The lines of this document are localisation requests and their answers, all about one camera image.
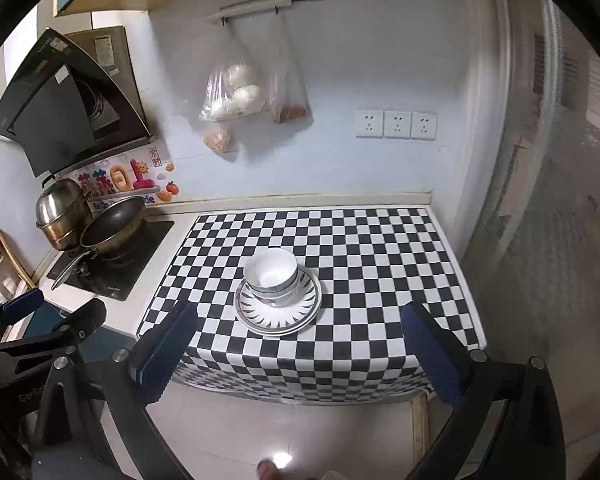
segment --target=tiled floor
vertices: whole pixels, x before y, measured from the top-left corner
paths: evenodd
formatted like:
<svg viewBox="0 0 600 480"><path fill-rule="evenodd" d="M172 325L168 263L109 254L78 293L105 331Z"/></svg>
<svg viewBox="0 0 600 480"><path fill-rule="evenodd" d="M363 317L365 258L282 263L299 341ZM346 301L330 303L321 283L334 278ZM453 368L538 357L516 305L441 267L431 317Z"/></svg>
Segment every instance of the tiled floor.
<svg viewBox="0 0 600 480"><path fill-rule="evenodd" d="M253 480L255 465L287 452L292 480L329 470L348 480L402 480L413 466L411 405L300 406L237 399L170 383L148 407L196 480ZM105 408L102 425L122 471L138 471Z"/></svg>

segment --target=table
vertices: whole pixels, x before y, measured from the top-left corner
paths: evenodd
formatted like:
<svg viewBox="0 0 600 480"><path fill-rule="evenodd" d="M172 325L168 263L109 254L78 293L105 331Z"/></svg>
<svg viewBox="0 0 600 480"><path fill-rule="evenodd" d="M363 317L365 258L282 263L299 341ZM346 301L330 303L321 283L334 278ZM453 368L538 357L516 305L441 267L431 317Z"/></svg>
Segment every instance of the table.
<svg viewBox="0 0 600 480"><path fill-rule="evenodd" d="M249 332L234 292L256 251L282 247L317 273L323 300L308 327ZM198 331L174 380L269 399L360 402L430 384L407 355L400 306L423 303L469 349L484 348L474 302L428 206L218 212L199 216L138 328L177 300L198 304Z"/></svg>

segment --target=electrical outlet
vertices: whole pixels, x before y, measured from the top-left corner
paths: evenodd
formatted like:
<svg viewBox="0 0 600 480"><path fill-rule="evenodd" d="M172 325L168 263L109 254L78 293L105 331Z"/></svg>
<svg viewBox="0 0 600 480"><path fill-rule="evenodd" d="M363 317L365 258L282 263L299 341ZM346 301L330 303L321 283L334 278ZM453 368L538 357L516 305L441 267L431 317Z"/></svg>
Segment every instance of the electrical outlet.
<svg viewBox="0 0 600 480"><path fill-rule="evenodd" d="M411 139L435 140L438 116L431 112L411 114Z"/></svg>
<svg viewBox="0 0 600 480"><path fill-rule="evenodd" d="M356 137L382 137L382 110L356 110Z"/></svg>
<svg viewBox="0 0 600 480"><path fill-rule="evenodd" d="M411 131L411 112L384 111L384 136L408 139Z"/></svg>

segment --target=patterned plate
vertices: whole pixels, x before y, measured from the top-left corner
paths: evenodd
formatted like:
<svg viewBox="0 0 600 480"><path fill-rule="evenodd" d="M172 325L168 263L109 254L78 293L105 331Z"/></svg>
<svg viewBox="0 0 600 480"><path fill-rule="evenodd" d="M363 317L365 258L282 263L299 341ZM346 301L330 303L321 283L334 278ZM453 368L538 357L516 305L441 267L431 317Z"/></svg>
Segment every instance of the patterned plate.
<svg viewBox="0 0 600 480"><path fill-rule="evenodd" d="M298 298L288 306L271 306L256 298L243 279L235 292L235 311L249 330L260 335L283 336L308 325L318 313L322 288L318 278L302 265Z"/></svg>

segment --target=plate rim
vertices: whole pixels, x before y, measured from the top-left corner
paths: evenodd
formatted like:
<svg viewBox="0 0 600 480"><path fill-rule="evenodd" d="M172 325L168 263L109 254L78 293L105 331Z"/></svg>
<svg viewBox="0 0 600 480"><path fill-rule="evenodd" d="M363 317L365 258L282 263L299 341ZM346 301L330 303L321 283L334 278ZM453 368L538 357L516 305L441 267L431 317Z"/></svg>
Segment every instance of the plate rim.
<svg viewBox="0 0 600 480"><path fill-rule="evenodd" d="M266 332L266 329L257 327L246 319L246 316L244 315L242 308L239 306L240 292L242 291L242 288L244 287L246 280L244 278L240 280L240 283L238 284L238 287L236 288L236 290L234 292L234 308L235 308L235 313L236 313L238 319L240 320L240 322L242 322L247 327L248 330L251 330L252 332L254 332L258 335L261 335L261 336L282 337L285 335L293 334L294 332L297 332L297 331L303 329L310 322L312 322L312 320L314 320L314 318L317 315L318 310L320 310L320 306L322 304L322 285L320 284L320 280L318 279L318 276L311 269L308 269L307 267L305 267L304 265L301 265L301 264L298 264L298 269L305 272L309 276L309 279L311 279L312 282L314 282L314 287L317 290L316 295L315 295L314 305L312 306L312 309L309 311L308 316L305 317L301 322L299 322L298 325L291 326L289 328L285 328L284 330L281 330L280 332Z"/></svg>

